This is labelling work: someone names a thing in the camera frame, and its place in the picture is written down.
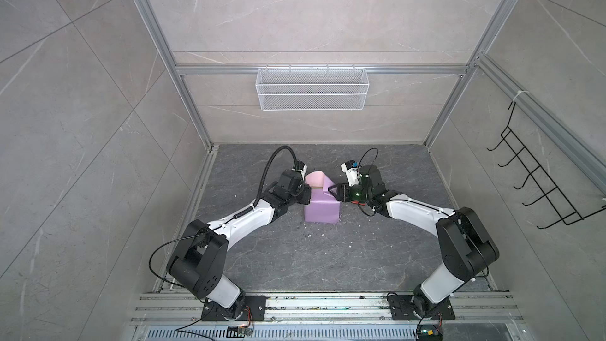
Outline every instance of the wire mesh basket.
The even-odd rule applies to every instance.
[[[368,75],[363,68],[264,68],[255,85],[263,111],[361,110]]]

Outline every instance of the marble floor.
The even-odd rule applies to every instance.
[[[294,145],[308,172],[322,170],[334,182],[346,182],[340,164],[360,160],[373,145]],[[226,216],[254,199],[267,159],[278,145],[219,146],[198,209],[204,222]],[[422,145],[378,145],[379,167],[388,188],[434,205],[450,207],[448,195]],[[371,162],[374,152],[367,156]],[[266,185],[292,166],[282,151]],[[367,217],[351,203],[341,204],[338,224],[305,223],[303,206],[233,246],[225,274],[245,290],[412,291],[440,264],[437,240],[408,223]],[[462,291],[488,290],[477,279]]]

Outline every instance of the pink foam block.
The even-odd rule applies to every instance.
[[[334,185],[333,181],[322,171],[314,171],[307,174],[306,183],[312,187],[312,199],[305,206],[305,221],[337,224],[341,202],[329,192],[329,187]]]

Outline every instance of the gray marble wall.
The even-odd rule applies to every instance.
[[[150,1],[181,64],[465,64],[500,0]],[[456,77],[372,77],[360,112],[263,112],[250,76],[187,82],[218,143],[420,143]]]
[[[369,75],[361,111],[262,111],[255,75],[188,75],[216,143],[422,143],[456,75]]]
[[[489,56],[606,159],[606,0],[520,0]]]
[[[132,0],[0,0],[0,338],[117,339],[204,153]]]
[[[499,0],[151,0],[178,63],[466,63]]]
[[[578,137],[606,155],[606,21],[603,0],[520,0],[491,56]],[[481,72],[459,100],[432,153],[458,205],[479,205],[501,249],[491,266],[500,288],[510,289],[538,339],[606,337],[606,213],[547,230],[557,219],[513,154],[491,148],[507,123],[510,99]],[[601,193],[564,153],[516,110],[511,125],[581,214],[600,209]],[[528,156],[522,158],[530,163]],[[539,177],[547,183],[545,177]],[[565,214],[559,194],[550,199]]]

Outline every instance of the cable tie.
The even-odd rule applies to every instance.
[[[529,93],[530,91],[524,91],[524,90],[518,90],[518,92],[516,93],[516,95],[513,97],[513,99],[511,99],[512,102],[515,102],[516,99],[518,98],[518,96],[522,93]]]

